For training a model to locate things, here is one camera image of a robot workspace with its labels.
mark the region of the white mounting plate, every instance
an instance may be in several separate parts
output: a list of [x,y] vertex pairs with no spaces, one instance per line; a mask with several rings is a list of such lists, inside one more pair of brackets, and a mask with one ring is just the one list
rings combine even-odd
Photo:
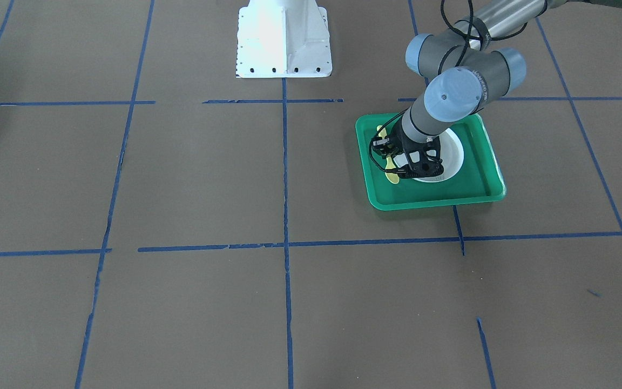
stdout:
[[[308,31],[292,31],[303,25],[290,25],[286,10],[271,8],[261,17],[261,10],[244,7],[239,10],[239,41],[236,50],[236,76],[242,78],[328,77],[333,72],[328,34],[328,11],[309,12],[304,23]],[[322,18],[322,23],[311,20]],[[292,37],[319,37],[327,39],[297,40]]]

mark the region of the white plate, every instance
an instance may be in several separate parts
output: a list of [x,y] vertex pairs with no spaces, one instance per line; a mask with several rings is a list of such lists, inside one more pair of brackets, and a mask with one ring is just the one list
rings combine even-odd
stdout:
[[[437,177],[424,177],[415,179],[418,182],[433,183],[451,179],[459,172],[464,162],[464,149],[462,142],[450,128],[439,136],[441,140],[441,158],[443,159],[443,174]],[[407,165],[407,157],[403,153],[393,158],[398,167]]]

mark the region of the light blue joint cap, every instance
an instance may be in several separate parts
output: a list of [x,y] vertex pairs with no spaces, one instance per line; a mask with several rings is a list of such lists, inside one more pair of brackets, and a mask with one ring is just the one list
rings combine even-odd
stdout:
[[404,61],[407,62],[407,67],[422,77],[424,76],[419,73],[419,53],[422,51],[424,41],[430,36],[431,34],[419,34],[416,37],[413,37],[412,41],[409,42],[407,52],[405,52],[404,55]]
[[424,106],[435,120],[452,123],[474,112],[483,93],[482,83],[472,71],[451,68],[427,86]]
[[500,52],[505,61],[508,63],[508,69],[510,70],[510,87],[508,88],[509,94],[515,88],[520,86],[526,77],[526,61],[521,52],[505,47],[504,49],[496,50]]

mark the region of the plastic tray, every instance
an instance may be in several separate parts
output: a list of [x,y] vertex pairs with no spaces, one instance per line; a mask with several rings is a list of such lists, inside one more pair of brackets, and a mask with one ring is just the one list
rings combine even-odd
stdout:
[[[369,159],[368,143],[375,135],[376,128],[393,116],[395,113],[365,115],[356,121],[361,167],[368,201],[373,207],[379,210],[404,210],[503,200],[508,190],[484,122],[476,114],[467,116],[451,127],[464,147],[464,163],[454,177],[437,183],[402,179],[397,185],[391,184],[385,173],[378,170]],[[378,163],[385,163],[382,158],[376,157]]]

